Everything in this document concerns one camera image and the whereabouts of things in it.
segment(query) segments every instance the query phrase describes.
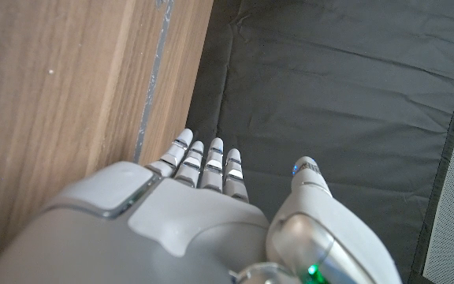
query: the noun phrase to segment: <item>black mat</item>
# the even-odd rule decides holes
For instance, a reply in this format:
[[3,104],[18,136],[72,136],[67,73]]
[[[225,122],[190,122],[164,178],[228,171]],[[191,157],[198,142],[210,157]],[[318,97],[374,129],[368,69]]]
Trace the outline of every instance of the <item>black mat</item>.
[[216,0],[187,127],[268,218],[315,158],[406,281],[453,110],[454,0]]

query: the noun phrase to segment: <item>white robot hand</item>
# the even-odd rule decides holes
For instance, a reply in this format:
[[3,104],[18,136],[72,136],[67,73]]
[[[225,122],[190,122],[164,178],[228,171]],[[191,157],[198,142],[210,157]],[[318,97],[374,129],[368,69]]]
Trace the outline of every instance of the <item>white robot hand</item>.
[[313,159],[297,161],[269,224],[248,203],[240,153],[223,163],[215,138],[202,166],[191,142],[186,129],[146,167],[115,163],[63,190],[2,254],[0,283],[400,283]]

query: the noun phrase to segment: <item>robot finger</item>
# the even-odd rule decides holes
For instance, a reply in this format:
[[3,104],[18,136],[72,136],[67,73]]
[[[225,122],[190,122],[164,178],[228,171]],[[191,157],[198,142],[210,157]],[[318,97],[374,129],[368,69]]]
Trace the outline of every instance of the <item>robot finger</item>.
[[211,141],[208,158],[204,166],[203,176],[201,177],[201,189],[213,189],[221,193],[221,163],[223,159],[224,142],[220,138],[215,138]]
[[248,194],[243,182],[241,154],[235,148],[227,154],[227,162],[225,163],[224,194],[249,203]]
[[314,159],[306,156],[298,159],[293,166],[292,175],[292,191],[298,188],[318,186],[318,188],[332,197],[329,186],[325,182]]
[[166,178],[173,175],[192,142],[193,136],[194,134],[190,129],[184,129],[175,141],[171,143],[169,150],[158,161],[147,165],[147,167]]
[[187,157],[180,164],[174,179],[181,181],[191,187],[197,187],[199,180],[199,172],[201,170],[201,161],[203,160],[204,144],[201,141],[196,141],[190,147]]

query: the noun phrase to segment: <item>green led light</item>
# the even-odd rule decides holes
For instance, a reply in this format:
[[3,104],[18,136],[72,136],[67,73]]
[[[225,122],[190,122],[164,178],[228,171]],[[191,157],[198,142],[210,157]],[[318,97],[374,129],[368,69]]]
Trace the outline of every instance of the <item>green led light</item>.
[[329,284],[318,269],[317,264],[313,264],[307,269],[307,273],[302,275],[301,281],[304,284]]
[[316,265],[316,264],[311,265],[311,266],[307,269],[307,273],[309,273],[309,275],[315,274],[316,271],[318,271],[318,265]]

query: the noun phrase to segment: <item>wooden cabinet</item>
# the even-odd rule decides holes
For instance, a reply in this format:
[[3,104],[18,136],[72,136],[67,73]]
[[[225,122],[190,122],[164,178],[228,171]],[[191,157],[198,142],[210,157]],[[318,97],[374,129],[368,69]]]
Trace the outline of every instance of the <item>wooden cabinet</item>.
[[65,185],[183,129],[212,3],[0,0],[0,252]]

